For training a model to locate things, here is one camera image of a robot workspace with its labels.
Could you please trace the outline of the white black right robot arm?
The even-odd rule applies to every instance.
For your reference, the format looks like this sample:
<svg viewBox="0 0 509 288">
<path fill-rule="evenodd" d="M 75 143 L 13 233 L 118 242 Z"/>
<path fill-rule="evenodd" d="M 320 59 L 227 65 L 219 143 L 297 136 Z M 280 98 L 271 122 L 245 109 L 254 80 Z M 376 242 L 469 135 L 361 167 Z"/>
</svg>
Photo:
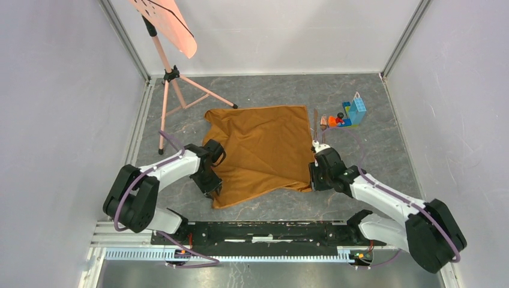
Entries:
<svg viewBox="0 0 509 288">
<path fill-rule="evenodd" d="M 348 240 L 361 245 L 381 241 L 410 254 L 424 270 L 437 273 L 460 260 L 467 240 L 448 206 L 426 202 L 384 185 L 358 166 L 347 167 L 330 145 L 313 142 L 309 164 L 312 189 L 334 190 L 367 203 L 385 214 L 362 210 L 348 219 Z"/>
</svg>

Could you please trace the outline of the orange cloth napkin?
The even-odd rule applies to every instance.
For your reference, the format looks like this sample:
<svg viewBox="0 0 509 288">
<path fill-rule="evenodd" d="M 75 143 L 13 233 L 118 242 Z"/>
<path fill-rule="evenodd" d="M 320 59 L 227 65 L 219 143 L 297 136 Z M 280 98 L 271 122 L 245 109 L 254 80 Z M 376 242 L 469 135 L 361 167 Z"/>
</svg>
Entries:
<svg viewBox="0 0 509 288">
<path fill-rule="evenodd" d="M 276 189 L 312 190 L 314 161 L 306 106 L 211 109 L 211 127 L 203 138 L 218 141 L 226 158 L 213 170 L 223 180 L 212 194 L 212 207 L 224 209 Z"/>
</svg>

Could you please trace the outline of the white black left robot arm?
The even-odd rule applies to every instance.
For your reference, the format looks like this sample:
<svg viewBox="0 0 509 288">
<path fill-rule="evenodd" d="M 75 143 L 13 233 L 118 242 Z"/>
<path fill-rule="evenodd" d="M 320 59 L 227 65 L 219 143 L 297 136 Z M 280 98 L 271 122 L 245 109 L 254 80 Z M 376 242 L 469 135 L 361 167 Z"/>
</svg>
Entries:
<svg viewBox="0 0 509 288">
<path fill-rule="evenodd" d="M 177 180 L 189 177 L 205 197 L 219 195 L 222 180 L 213 168 L 225 158 L 224 148 L 211 139 L 203 146 L 188 144 L 183 151 L 152 165 L 126 164 L 113 182 L 103 212 L 124 230 L 162 231 L 173 244 L 182 244 L 188 238 L 187 220 L 169 208 L 158 208 L 158 194 Z"/>
</svg>

